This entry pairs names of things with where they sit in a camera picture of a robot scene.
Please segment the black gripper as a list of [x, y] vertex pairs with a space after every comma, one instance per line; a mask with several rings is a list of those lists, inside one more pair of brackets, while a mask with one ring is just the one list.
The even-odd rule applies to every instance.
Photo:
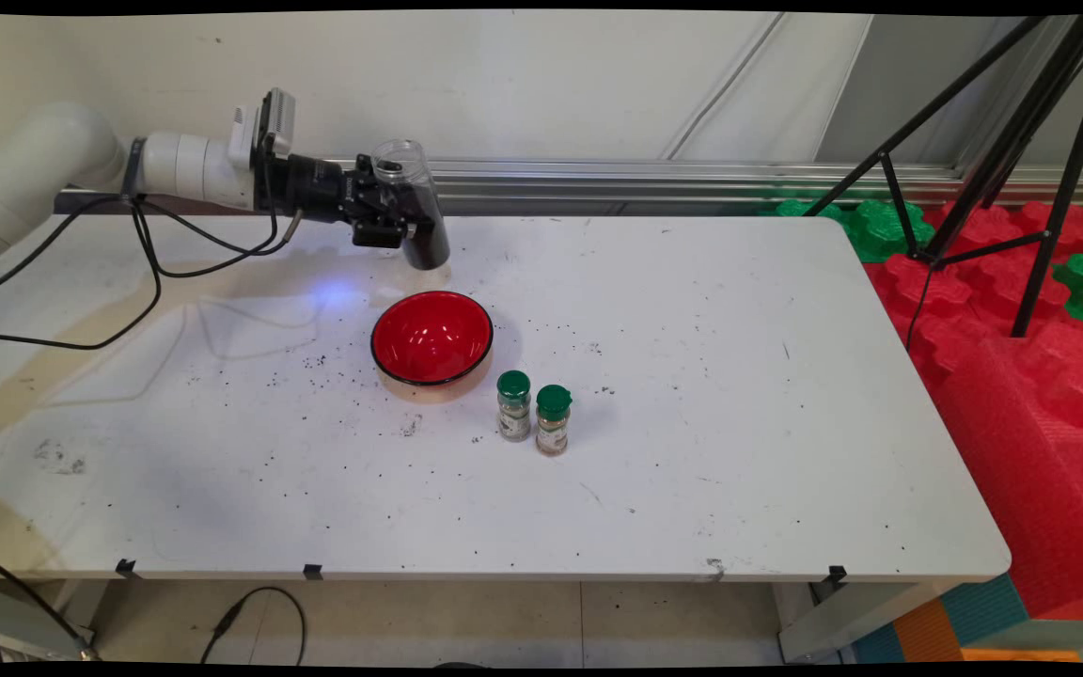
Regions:
[[357, 154], [349, 171], [304, 155], [255, 154], [255, 211], [352, 224], [353, 247], [397, 249], [413, 237], [414, 223], [396, 209], [366, 209], [356, 200], [358, 194], [396, 196], [403, 188], [403, 162], [368, 154]]

